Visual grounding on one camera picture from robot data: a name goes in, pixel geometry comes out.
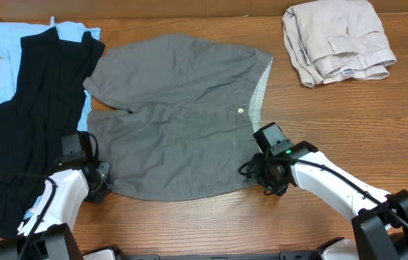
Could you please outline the grey shorts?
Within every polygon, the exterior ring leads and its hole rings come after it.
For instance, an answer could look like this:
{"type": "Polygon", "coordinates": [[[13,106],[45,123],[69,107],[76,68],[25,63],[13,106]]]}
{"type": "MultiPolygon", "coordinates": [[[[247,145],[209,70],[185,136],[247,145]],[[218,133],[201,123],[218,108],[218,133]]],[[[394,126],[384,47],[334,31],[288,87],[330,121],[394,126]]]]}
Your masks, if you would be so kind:
{"type": "Polygon", "coordinates": [[[107,105],[87,126],[111,190],[171,202],[253,186],[238,170],[259,151],[272,62],[257,48],[183,34],[108,50],[83,85],[107,105]]]}

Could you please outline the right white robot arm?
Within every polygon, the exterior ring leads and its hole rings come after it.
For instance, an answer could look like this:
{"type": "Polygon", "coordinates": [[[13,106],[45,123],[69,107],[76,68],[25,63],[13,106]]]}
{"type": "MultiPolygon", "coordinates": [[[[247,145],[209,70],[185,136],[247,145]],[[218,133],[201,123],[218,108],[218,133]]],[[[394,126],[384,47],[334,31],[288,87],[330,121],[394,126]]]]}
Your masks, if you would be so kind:
{"type": "Polygon", "coordinates": [[[309,191],[352,224],[353,240],[335,238],[313,251],[281,253],[281,259],[408,259],[408,191],[368,185],[308,142],[277,143],[238,172],[267,196],[281,196],[289,185],[309,191]]]}

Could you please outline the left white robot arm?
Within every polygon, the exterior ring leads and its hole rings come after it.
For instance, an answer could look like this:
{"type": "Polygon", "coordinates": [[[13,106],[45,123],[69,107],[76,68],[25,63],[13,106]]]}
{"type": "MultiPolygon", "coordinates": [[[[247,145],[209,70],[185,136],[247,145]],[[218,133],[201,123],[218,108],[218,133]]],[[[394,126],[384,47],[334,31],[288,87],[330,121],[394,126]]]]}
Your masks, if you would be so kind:
{"type": "Polygon", "coordinates": [[[72,234],[89,182],[81,170],[68,169],[50,175],[32,217],[18,229],[15,238],[0,241],[0,259],[121,260],[118,246],[83,254],[72,234]]]}

